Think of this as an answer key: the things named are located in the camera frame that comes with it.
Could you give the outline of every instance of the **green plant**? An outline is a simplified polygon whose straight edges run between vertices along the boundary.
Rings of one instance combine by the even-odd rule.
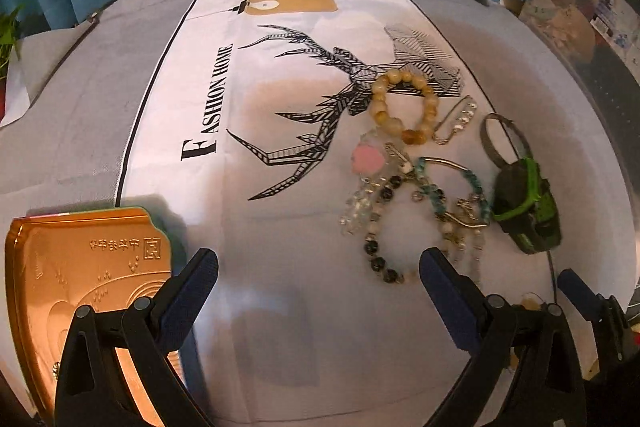
[[[21,8],[18,6],[9,15],[0,13],[0,82],[6,79],[9,69],[9,55],[18,42],[18,19],[16,17]]]

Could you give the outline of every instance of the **blue gripper pad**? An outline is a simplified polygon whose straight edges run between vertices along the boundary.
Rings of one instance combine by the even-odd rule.
[[[558,287],[571,301],[571,304],[575,306],[575,309],[578,310],[584,320],[588,322],[600,320],[602,301],[571,268],[560,272]]]
[[[459,275],[438,248],[429,248],[420,256],[420,279],[440,318],[458,349],[475,354],[480,349],[478,320],[474,308],[484,296],[471,279]],[[477,294],[468,285],[473,286]],[[468,303],[467,298],[480,299]]]
[[[180,274],[160,288],[152,320],[158,322],[156,344],[161,353],[180,348],[217,280],[218,256],[200,248]]]

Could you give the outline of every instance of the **gold tray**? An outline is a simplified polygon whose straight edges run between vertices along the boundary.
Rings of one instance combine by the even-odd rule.
[[[4,247],[15,349],[38,412],[53,425],[57,368],[73,314],[127,308],[171,276],[171,245],[143,208],[14,219]],[[140,414],[161,426],[126,349],[118,358]],[[177,353],[169,361],[182,377]]]

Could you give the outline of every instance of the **pink heart charm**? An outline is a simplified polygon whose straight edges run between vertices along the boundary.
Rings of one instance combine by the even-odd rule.
[[[358,143],[351,153],[351,170],[360,176],[372,176],[385,166],[385,155],[366,143]]]

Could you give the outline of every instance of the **black strap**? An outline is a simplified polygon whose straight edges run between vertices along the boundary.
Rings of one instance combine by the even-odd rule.
[[[508,118],[503,117],[501,114],[497,114],[495,112],[489,113],[484,120],[482,120],[482,125],[480,126],[480,142],[482,143],[482,148],[486,155],[489,156],[489,159],[495,164],[498,169],[504,169],[507,165],[509,165],[505,159],[500,156],[500,154],[495,150],[494,144],[489,138],[489,133],[486,130],[486,122],[487,120],[497,120],[501,124],[507,126],[511,129],[515,135],[518,137],[522,146],[524,147],[525,156],[528,158],[533,158],[531,153],[531,148],[529,147],[529,142],[524,137],[524,135],[520,132],[520,130],[516,127],[513,121]]]

